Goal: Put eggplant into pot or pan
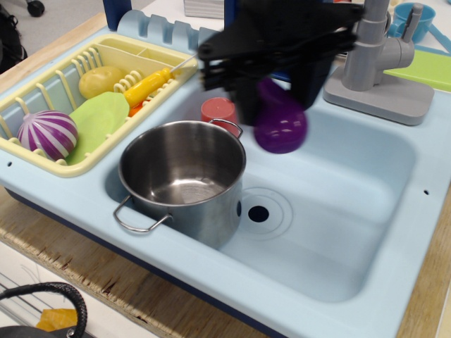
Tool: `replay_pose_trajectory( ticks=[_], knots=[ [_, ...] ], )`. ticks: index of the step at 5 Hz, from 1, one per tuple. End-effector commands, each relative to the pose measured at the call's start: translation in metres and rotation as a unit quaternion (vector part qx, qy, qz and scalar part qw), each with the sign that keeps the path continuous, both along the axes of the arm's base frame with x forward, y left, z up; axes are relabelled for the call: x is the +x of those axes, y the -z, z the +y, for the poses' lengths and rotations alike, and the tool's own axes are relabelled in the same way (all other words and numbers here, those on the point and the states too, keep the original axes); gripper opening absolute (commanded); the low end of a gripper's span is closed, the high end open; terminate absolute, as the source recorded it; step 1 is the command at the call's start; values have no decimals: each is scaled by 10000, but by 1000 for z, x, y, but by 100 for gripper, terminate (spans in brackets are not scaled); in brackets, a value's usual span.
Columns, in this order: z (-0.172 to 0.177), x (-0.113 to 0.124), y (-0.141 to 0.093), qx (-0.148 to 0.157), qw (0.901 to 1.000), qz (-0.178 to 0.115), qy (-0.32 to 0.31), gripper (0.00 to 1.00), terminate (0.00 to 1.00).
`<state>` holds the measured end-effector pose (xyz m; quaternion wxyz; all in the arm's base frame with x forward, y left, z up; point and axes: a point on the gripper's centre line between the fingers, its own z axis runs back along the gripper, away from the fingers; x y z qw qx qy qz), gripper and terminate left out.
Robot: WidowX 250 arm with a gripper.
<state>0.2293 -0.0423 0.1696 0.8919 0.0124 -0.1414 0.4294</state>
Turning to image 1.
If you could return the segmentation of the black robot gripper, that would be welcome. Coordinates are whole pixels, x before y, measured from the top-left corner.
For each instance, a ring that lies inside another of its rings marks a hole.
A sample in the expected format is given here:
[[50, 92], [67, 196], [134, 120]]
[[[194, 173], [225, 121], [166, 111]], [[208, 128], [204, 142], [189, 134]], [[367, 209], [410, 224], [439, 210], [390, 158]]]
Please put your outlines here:
[[307, 110], [335, 56], [353, 49], [353, 27], [363, 16], [356, 4], [241, 1], [234, 21], [197, 50], [204, 88], [230, 91], [238, 120], [254, 125], [261, 108], [256, 82], [285, 72], [291, 95]]

